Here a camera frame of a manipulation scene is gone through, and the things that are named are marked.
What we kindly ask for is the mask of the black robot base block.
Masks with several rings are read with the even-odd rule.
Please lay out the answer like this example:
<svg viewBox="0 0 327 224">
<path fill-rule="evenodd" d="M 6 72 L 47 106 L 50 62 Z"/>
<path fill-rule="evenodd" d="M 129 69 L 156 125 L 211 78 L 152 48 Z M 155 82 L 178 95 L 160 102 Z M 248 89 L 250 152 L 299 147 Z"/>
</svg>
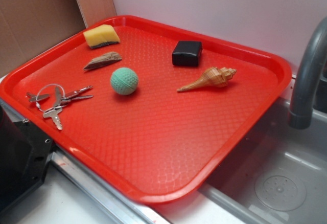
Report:
<svg viewBox="0 0 327 224">
<path fill-rule="evenodd" d="M 13 122 L 1 108 L 1 214 L 44 183 L 53 147 L 33 122 Z"/>
</svg>

